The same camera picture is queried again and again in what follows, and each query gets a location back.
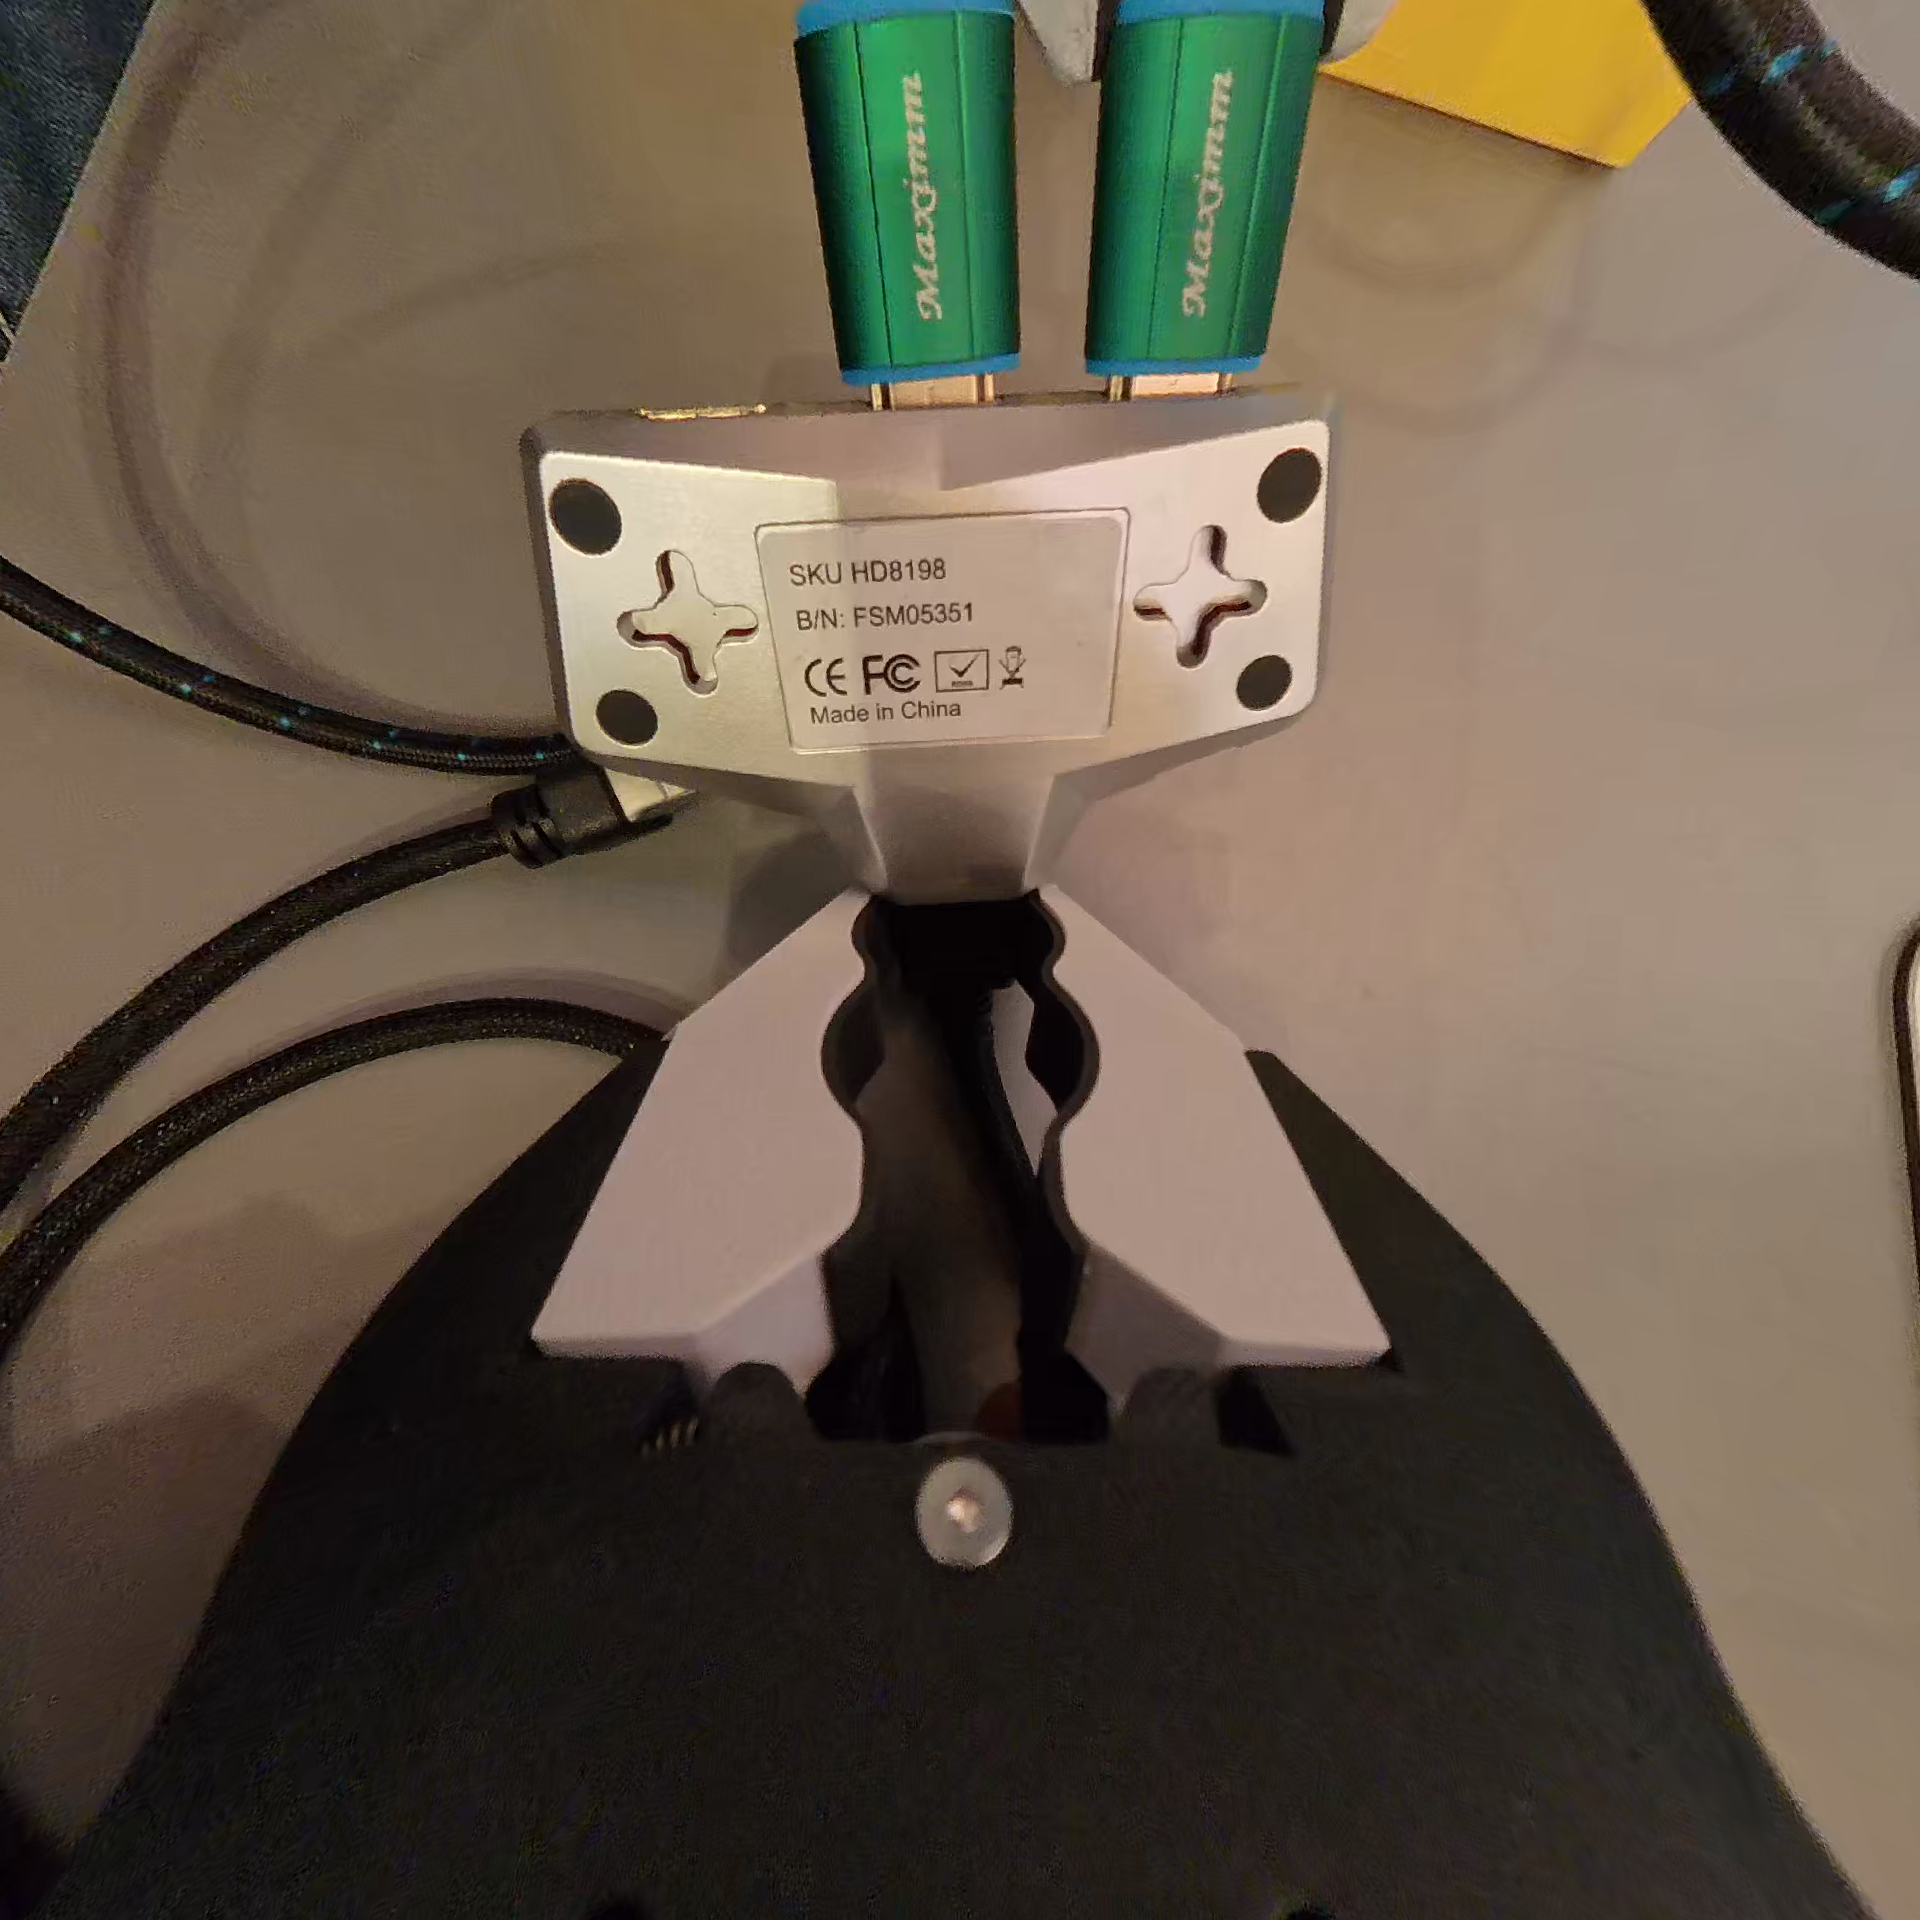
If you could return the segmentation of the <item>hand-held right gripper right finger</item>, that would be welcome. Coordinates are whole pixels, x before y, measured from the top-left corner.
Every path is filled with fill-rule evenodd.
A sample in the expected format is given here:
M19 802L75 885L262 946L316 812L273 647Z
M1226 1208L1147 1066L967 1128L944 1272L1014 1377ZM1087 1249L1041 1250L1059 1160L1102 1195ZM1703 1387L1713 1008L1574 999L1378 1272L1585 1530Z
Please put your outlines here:
M1367 1368L1391 1338L1238 1035L1065 895L1018 900L1026 1437L1153 1375Z

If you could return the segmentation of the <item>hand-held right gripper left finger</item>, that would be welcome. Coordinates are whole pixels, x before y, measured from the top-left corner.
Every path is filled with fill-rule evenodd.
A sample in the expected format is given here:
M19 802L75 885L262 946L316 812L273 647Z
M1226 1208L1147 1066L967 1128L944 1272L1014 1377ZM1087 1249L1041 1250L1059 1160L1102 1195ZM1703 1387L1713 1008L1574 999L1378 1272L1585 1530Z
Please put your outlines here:
M868 988L844 891L663 1045L534 1338L555 1361L742 1365L808 1392L834 1353L828 1256L857 1223L864 1144L828 1041Z

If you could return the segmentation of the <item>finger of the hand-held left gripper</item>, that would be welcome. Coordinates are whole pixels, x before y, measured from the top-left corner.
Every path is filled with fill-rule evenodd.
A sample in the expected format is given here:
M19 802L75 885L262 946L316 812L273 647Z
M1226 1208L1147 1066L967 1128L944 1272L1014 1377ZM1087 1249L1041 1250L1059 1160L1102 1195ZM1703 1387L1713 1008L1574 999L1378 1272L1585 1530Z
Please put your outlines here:
M1020 16L1041 47L1048 72L1059 82L1098 82L1114 37L1114 3L1032 0Z

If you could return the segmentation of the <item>yellow plastic bin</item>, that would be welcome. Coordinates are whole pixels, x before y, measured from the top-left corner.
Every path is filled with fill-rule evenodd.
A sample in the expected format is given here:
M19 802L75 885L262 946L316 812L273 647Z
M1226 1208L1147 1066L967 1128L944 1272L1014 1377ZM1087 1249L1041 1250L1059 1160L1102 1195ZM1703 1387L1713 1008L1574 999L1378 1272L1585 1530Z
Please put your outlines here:
M1691 107L1639 3L1352 3L1322 72L1608 169Z

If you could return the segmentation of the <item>person's jeans leg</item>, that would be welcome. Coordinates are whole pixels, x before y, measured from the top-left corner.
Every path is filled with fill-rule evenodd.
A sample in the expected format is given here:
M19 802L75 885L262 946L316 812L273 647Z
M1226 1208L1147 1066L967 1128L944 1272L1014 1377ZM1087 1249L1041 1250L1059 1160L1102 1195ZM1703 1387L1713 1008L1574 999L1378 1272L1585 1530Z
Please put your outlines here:
M154 3L2 4L2 354L152 12Z

